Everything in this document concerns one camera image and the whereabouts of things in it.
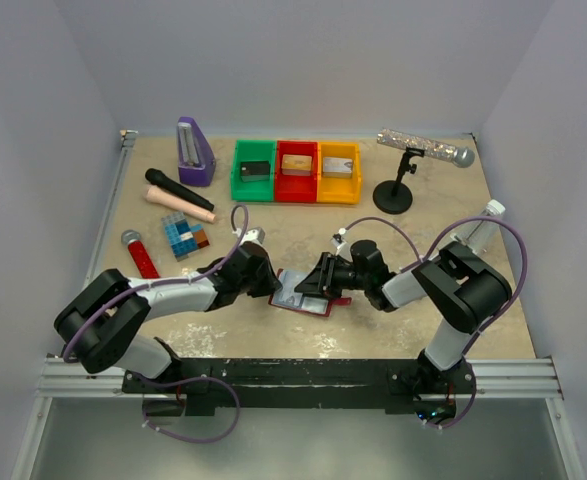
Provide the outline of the red leather card holder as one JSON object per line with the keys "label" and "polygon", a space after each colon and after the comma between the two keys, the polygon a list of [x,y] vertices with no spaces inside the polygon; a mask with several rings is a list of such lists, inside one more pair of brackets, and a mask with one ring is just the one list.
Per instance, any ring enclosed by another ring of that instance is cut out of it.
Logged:
{"label": "red leather card holder", "polygon": [[272,304],[273,295],[270,296],[268,304],[275,308],[280,308],[290,312],[296,312],[316,317],[329,317],[334,307],[348,307],[352,303],[351,297],[341,297],[339,299],[327,300],[325,298],[316,298],[303,295],[303,303],[299,308],[287,308]]}

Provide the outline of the blue credit card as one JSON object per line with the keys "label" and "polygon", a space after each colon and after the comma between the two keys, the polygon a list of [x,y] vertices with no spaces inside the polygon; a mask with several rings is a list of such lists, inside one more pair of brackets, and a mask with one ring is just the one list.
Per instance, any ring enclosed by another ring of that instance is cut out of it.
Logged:
{"label": "blue credit card", "polygon": [[296,270],[285,269],[278,274],[281,288],[273,294],[272,304],[287,308],[299,308],[303,303],[303,294],[296,292],[295,288],[306,275]]}

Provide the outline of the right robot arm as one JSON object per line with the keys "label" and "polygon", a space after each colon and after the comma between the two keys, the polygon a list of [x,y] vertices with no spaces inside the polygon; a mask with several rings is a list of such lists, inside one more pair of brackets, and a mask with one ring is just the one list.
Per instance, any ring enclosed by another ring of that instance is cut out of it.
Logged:
{"label": "right robot arm", "polygon": [[324,252],[294,291],[334,300],[345,290],[357,290],[373,308],[384,312],[429,298],[442,321],[420,354],[418,378],[431,392],[440,392],[452,383],[453,367],[463,359],[472,335],[513,296],[510,284],[499,272],[456,241],[442,247],[435,258],[403,273],[389,269],[372,240],[355,242],[350,254],[347,260]]}

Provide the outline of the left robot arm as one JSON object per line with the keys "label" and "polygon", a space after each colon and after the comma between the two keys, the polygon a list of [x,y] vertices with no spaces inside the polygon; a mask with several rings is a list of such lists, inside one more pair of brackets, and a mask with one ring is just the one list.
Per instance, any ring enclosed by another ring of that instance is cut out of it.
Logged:
{"label": "left robot arm", "polygon": [[57,316],[54,329],[90,373],[117,366],[145,376],[157,391],[168,392],[181,369],[168,346],[138,335],[143,323],[184,312],[227,307],[238,296],[268,297],[281,288],[266,250],[251,241],[227,256],[182,277],[129,278],[117,269],[96,277]]}

